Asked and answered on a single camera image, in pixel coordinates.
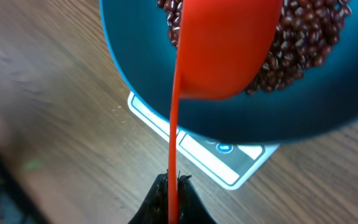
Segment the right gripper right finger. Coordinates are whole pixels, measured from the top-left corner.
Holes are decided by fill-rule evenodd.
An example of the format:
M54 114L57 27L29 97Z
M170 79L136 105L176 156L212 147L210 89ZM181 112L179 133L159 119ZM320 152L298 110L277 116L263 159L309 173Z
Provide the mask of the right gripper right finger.
M216 224L190 181L191 175L178 178L179 224Z

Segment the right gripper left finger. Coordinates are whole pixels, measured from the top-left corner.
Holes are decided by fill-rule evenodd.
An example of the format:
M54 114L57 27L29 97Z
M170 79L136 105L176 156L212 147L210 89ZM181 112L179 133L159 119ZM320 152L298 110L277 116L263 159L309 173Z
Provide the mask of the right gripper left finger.
M128 224L168 223L167 174L159 174L152 184L140 208Z

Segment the red measuring scoop blue handle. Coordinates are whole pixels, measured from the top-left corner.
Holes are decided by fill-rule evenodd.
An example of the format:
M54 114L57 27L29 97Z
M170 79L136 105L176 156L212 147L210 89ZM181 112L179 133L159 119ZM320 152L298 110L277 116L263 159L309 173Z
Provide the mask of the red measuring scoop blue handle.
M169 223L178 223L180 216L179 100L223 100L240 93L266 58L282 5L281 0L184 0L170 110Z

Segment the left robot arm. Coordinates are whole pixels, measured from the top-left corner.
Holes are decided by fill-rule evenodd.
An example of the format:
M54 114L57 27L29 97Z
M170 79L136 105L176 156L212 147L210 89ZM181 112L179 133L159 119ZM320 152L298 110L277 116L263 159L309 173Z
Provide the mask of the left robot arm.
M0 223L41 223L48 220L0 160Z

